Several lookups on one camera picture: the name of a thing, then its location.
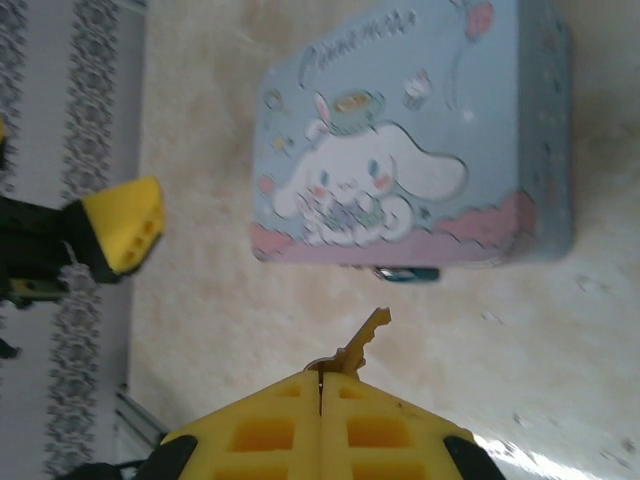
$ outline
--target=blue tin box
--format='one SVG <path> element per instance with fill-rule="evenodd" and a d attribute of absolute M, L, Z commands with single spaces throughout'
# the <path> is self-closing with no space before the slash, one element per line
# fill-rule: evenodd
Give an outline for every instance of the blue tin box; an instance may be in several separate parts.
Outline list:
<path fill-rule="evenodd" d="M 547 0 L 400 0 L 273 68 L 254 253 L 402 267 L 562 257 L 569 50 Z"/>

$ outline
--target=cartoon white puppy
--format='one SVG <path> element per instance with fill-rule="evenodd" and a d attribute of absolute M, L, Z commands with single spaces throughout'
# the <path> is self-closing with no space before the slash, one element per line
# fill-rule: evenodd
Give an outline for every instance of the cartoon white puppy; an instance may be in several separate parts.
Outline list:
<path fill-rule="evenodd" d="M 273 201 L 280 217 L 304 216 L 310 245 L 398 242 L 411 232 L 414 214 L 404 198 L 391 193 L 396 184 L 429 201 L 451 198 L 466 184 L 467 170 L 459 159 L 422 151 L 397 125 L 374 126 L 367 107 L 379 111 L 379 98 L 351 93 L 330 108 L 316 94 L 320 120 L 307 136 L 328 134 L 303 155 Z"/>

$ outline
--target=beige carpet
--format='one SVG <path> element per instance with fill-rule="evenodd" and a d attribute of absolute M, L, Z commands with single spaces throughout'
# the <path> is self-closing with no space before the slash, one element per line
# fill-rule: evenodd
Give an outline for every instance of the beige carpet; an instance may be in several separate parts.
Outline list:
<path fill-rule="evenodd" d="M 376 3 L 181 0 L 150 16 L 142 171 L 162 180 L 169 227 L 136 281 L 134 397 L 178 425 L 332 353 L 389 306 L 365 381 L 471 428 L 511 478 L 637 478 L 640 3 L 559 2 L 577 43 L 568 259 L 434 286 L 261 264 L 248 236 L 258 82 Z"/>

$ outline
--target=balloon illustration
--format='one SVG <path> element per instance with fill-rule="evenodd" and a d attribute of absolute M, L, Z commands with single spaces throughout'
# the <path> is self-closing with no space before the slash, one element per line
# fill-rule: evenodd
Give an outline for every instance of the balloon illustration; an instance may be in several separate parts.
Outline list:
<path fill-rule="evenodd" d="M 449 80 L 445 83 L 445 101 L 450 110 L 458 106 L 458 70 L 463 57 L 484 35 L 489 33 L 495 18 L 495 8 L 489 2 L 450 0 L 464 18 L 465 42 L 453 59 Z"/>

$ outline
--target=floor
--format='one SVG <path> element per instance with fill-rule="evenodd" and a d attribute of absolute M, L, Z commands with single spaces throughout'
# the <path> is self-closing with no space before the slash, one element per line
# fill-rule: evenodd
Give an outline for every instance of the floor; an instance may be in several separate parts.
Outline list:
<path fill-rule="evenodd" d="M 0 194 L 57 208 L 137 175 L 144 28 L 111 0 L 0 0 Z M 0 364 L 3 478 L 49 480 L 115 453 L 132 285 L 66 278 L 60 305 L 0 307 L 0 337 L 23 349 Z"/>
<path fill-rule="evenodd" d="M 333 353 L 388 306 L 364 381 L 470 428 L 510 479 L 637 478 L 640 4 L 558 1 L 576 41 L 564 261 L 428 287 L 262 264 L 248 234 L 258 82 L 375 4 L 182 0 L 149 16 L 141 168 L 161 178 L 169 226 L 135 282 L 132 396 L 178 426 Z"/>

